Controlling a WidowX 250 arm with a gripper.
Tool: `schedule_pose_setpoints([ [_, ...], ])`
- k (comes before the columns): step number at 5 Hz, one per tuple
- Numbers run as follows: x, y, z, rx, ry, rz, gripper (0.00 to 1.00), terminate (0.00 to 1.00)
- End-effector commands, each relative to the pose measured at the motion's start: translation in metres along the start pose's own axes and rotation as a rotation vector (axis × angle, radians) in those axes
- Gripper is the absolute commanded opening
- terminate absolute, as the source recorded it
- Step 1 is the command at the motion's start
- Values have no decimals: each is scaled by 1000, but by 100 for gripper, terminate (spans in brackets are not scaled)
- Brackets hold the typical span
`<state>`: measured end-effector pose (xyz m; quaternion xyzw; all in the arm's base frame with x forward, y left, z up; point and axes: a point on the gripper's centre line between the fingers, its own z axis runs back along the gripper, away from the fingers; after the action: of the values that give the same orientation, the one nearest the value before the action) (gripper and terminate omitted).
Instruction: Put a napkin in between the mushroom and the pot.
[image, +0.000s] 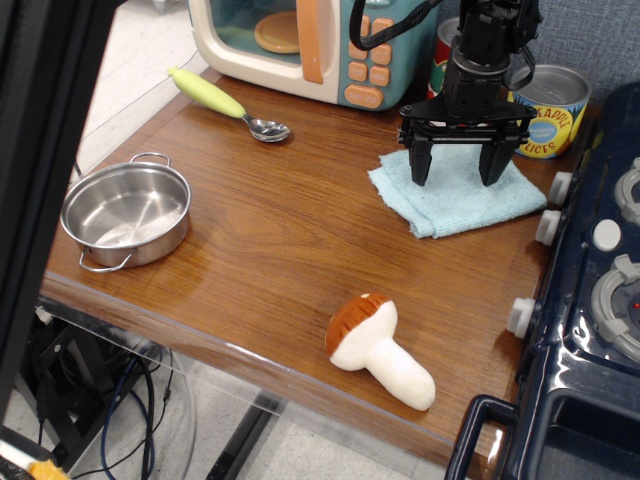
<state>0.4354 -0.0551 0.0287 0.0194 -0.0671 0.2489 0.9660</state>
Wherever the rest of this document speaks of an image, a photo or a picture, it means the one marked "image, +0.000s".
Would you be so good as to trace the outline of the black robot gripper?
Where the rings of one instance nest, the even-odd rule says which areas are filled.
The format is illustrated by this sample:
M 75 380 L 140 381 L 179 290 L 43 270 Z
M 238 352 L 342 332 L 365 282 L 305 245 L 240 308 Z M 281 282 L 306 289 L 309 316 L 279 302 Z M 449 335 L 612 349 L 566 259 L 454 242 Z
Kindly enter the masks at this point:
M 434 144 L 484 144 L 479 173 L 484 186 L 495 184 L 511 162 L 516 146 L 526 142 L 536 117 L 533 107 L 500 97 L 511 55 L 480 64 L 451 49 L 441 92 L 434 98 L 406 105 L 398 142 L 409 149 L 412 181 L 424 186 Z

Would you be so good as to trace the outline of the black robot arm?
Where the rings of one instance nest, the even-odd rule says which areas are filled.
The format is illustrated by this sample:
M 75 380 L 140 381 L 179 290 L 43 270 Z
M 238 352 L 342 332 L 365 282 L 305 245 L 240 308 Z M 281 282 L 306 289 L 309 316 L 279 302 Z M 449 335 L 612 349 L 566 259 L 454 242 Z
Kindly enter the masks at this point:
M 500 92 L 518 91 L 533 80 L 535 60 L 527 44 L 541 22 L 536 1 L 461 3 L 440 93 L 400 110 L 399 142 L 409 150 L 415 184 L 425 184 L 432 148 L 440 144 L 479 144 L 482 183 L 500 179 L 536 117 L 534 108 L 504 100 Z

